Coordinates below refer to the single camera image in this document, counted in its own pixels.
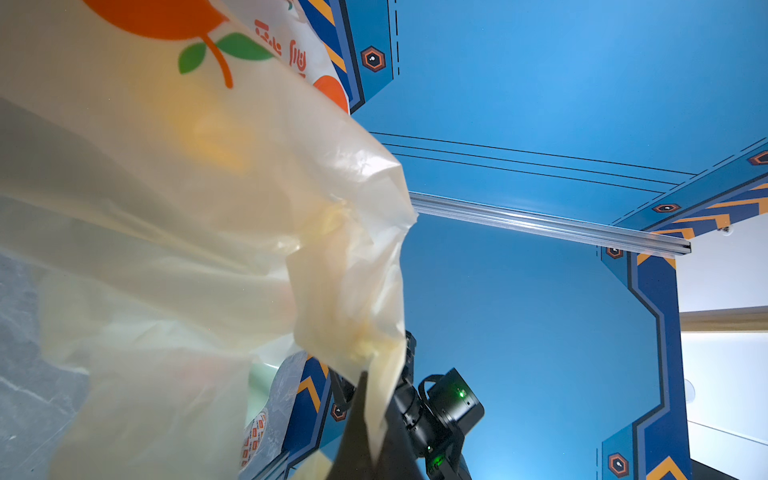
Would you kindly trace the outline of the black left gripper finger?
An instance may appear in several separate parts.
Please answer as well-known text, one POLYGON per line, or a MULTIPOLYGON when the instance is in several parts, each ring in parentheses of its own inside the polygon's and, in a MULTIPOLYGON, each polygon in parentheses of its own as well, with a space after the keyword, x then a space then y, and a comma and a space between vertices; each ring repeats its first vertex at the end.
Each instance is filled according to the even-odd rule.
POLYGON ((368 373, 359 377, 351 413, 328 480, 421 480, 412 444, 395 401, 391 400, 374 436, 366 423, 368 373))

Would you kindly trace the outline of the cream plastic bag orange print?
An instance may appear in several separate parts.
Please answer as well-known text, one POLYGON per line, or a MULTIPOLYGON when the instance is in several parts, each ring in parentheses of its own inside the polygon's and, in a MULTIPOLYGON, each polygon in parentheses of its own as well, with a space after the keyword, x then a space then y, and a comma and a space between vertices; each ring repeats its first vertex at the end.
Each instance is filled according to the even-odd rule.
POLYGON ((89 391, 53 479, 235 479, 252 364, 304 351, 374 436, 404 364, 401 164, 327 1, 5 1, 1 250, 89 391))

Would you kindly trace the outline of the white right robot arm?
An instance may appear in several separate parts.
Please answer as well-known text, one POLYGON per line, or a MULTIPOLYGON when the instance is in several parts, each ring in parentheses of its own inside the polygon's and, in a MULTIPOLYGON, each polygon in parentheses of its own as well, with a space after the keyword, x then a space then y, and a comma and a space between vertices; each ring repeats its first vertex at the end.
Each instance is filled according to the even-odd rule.
POLYGON ((417 340, 406 333, 405 364, 385 415, 386 435, 377 460, 369 449, 363 418, 367 376, 360 386, 330 373, 334 411, 347 425, 328 477, 330 479, 469 479, 462 450, 468 433, 485 414, 455 369, 414 383, 417 340))

